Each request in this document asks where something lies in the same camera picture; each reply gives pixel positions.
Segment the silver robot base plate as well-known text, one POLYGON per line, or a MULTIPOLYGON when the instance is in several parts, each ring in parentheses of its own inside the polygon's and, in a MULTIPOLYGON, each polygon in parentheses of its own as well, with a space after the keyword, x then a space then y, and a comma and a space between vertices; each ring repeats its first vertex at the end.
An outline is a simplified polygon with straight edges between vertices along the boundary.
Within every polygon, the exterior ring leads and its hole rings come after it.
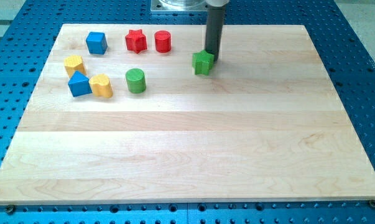
POLYGON ((150 10, 154 12, 205 11, 205 0, 151 0, 150 10))

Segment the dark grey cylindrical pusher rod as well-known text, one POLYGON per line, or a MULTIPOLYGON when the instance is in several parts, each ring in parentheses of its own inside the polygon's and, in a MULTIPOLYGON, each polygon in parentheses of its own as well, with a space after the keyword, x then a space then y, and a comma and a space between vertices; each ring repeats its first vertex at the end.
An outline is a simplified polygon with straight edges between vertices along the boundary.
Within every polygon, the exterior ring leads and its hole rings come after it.
POLYGON ((205 32, 205 50, 209 54, 214 55, 215 62, 219 57, 225 12, 226 5, 212 6, 208 4, 205 32))

